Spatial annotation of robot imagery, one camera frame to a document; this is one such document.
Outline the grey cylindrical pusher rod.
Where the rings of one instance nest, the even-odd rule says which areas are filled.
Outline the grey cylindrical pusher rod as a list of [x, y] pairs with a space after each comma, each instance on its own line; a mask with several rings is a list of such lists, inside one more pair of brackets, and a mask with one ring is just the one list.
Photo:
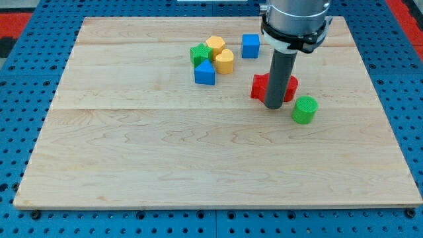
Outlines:
[[296, 56], [296, 51], [285, 54], [274, 50], [264, 97], [267, 108], [279, 109], [282, 106]]

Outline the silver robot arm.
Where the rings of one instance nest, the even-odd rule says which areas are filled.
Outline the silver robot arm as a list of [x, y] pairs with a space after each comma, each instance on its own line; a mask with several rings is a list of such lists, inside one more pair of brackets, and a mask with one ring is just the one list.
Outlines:
[[311, 54], [326, 38], [332, 17], [330, 0], [267, 0], [260, 6], [261, 33], [273, 47], [264, 104], [278, 109], [298, 52]]

